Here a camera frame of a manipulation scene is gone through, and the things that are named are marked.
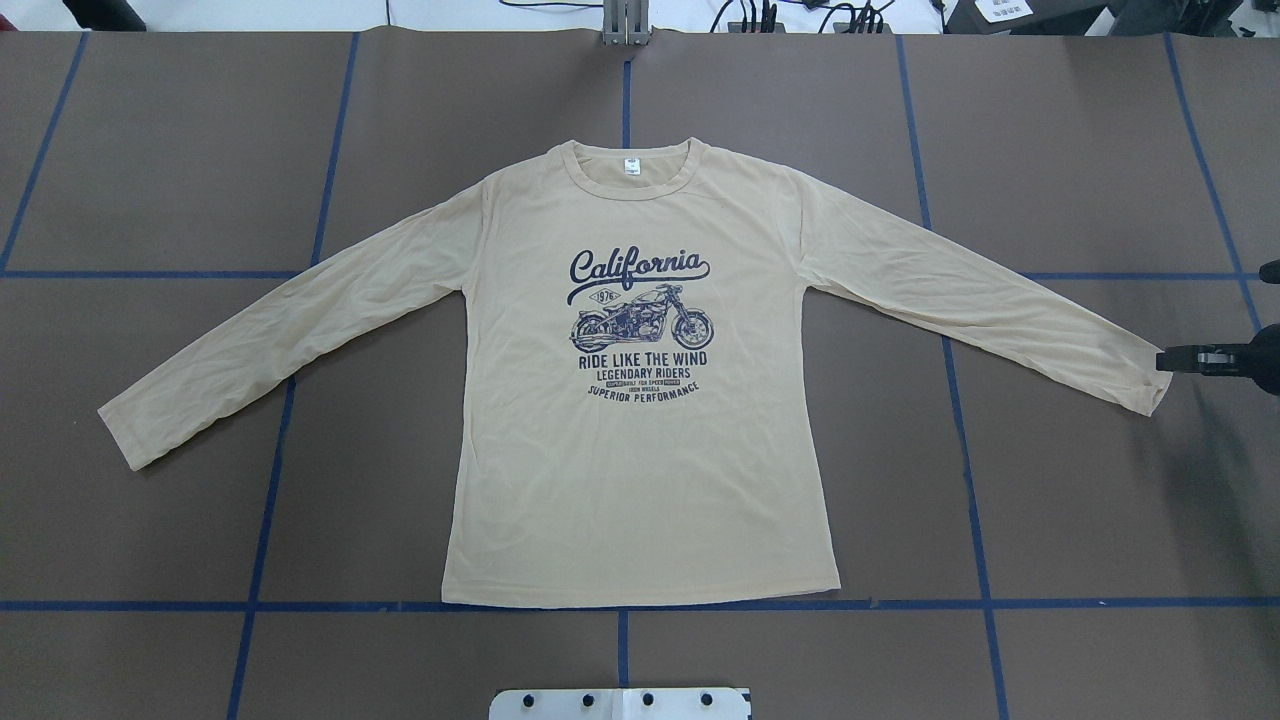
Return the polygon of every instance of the shirt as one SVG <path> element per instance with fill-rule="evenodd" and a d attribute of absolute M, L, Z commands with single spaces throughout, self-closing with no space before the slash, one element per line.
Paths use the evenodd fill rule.
<path fill-rule="evenodd" d="M 462 291 L 442 597 L 584 607 L 837 588 L 806 288 L 1149 415 L 1157 348 L 795 169 L 564 142 L 282 283 L 101 407 L 142 468 L 316 356 Z"/>

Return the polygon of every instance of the motorcycle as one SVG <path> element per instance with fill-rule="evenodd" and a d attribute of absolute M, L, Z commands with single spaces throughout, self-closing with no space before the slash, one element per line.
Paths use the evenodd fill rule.
<path fill-rule="evenodd" d="M 681 347 L 701 350 L 712 341 L 712 319 L 696 307 L 685 307 L 680 290 L 678 284 L 659 284 L 631 302 L 607 305 L 603 311 L 582 310 L 568 337 L 582 352 L 599 352 L 614 342 L 657 342 L 668 311 L 675 307 L 671 337 Z"/>

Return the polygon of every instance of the motorcycle front wheel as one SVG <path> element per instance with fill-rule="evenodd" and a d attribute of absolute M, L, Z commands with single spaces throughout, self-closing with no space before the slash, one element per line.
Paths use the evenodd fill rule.
<path fill-rule="evenodd" d="M 608 342 L 599 340 L 585 340 L 584 336 L 600 334 L 600 325 L 604 322 L 604 315 L 599 313 L 588 313 L 573 323 L 573 332 L 570 333 L 568 338 L 573 341 L 573 347 L 581 350 L 582 352 L 599 352 L 609 346 Z"/>
<path fill-rule="evenodd" d="M 716 329 L 712 319 L 701 310 L 689 310 L 682 316 L 676 318 L 676 325 L 671 328 L 671 336 L 682 347 L 689 350 L 701 350 L 710 345 Z"/>

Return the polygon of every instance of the shirt sleeve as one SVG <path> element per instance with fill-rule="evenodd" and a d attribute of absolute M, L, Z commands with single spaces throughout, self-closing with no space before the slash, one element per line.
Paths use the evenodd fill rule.
<path fill-rule="evenodd" d="M 137 470 L 266 395 L 320 355 L 462 290 L 484 183 L 284 282 L 99 409 Z"/>
<path fill-rule="evenodd" d="M 1158 348 L 942 236 L 787 169 L 781 228 L 810 287 L 980 347 L 1151 415 Z"/>

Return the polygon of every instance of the neckline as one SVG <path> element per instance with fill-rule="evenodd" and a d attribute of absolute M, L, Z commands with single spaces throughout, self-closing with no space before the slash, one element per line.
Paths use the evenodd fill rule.
<path fill-rule="evenodd" d="M 571 140 L 559 146 L 559 154 L 564 161 L 564 170 L 573 183 L 596 197 L 607 200 L 653 200 L 663 195 L 671 195 L 689 184 L 694 173 L 698 172 L 698 164 L 701 161 L 705 147 L 707 145 L 696 137 L 690 137 L 680 145 L 668 145 L 666 147 L 596 147 Z M 685 163 L 680 167 L 680 172 L 666 182 L 644 187 L 617 187 L 596 182 L 588 177 L 577 160 L 579 155 L 588 158 L 663 158 L 684 155 Z"/>

